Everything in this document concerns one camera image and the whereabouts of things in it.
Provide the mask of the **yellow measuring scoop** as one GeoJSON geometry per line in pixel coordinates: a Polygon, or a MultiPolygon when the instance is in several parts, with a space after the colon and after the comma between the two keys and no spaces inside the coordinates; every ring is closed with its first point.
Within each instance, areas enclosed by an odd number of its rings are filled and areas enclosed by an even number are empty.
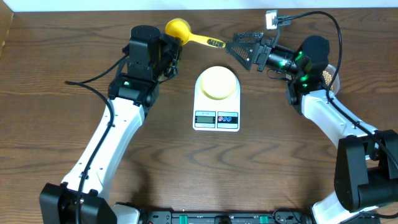
{"type": "Polygon", "coordinates": [[[175,18],[169,21],[165,26],[165,33],[179,39],[182,45],[189,42],[196,42],[201,45],[219,49],[226,47],[226,43],[222,40],[192,33],[190,24],[181,18],[175,18]]]}

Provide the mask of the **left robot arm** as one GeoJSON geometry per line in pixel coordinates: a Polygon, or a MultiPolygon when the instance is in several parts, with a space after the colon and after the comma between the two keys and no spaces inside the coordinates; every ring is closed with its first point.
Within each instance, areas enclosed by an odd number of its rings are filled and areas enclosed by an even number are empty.
{"type": "Polygon", "coordinates": [[[46,184],[39,202],[44,223],[142,223],[128,203],[110,206],[114,175],[129,142],[159,96],[159,85],[178,73],[182,38],[154,26],[131,29],[113,68],[105,110],[86,149],[61,184],[46,184]]]}

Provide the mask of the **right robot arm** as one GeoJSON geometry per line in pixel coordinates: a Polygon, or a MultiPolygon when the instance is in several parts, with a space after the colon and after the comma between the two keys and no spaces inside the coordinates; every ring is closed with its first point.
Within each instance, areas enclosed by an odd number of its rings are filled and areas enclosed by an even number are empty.
{"type": "Polygon", "coordinates": [[[235,34],[226,51],[244,68],[284,74],[290,105],[336,146],[334,191],[315,203],[303,223],[371,223],[376,209],[397,201],[397,133],[380,131],[342,105],[323,77],[329,41],[306,38],[297,50],[260,32],[235,34]]]}

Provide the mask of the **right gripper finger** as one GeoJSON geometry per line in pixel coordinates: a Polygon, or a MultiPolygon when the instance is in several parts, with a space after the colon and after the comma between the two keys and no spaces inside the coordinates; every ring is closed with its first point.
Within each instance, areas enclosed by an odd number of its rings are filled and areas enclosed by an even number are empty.
{"type": "Polygon", "coordinates": [[[233,35],[233,42],[258,42],[264,36],[263,32],[243,32],[233,35]]]}
{"type": "Polygon", "coordinates": [[[259,42],[228,42],[226,52],[232,55],[247,71],[250,71],[256,61],[259,47],[259,42]]]}

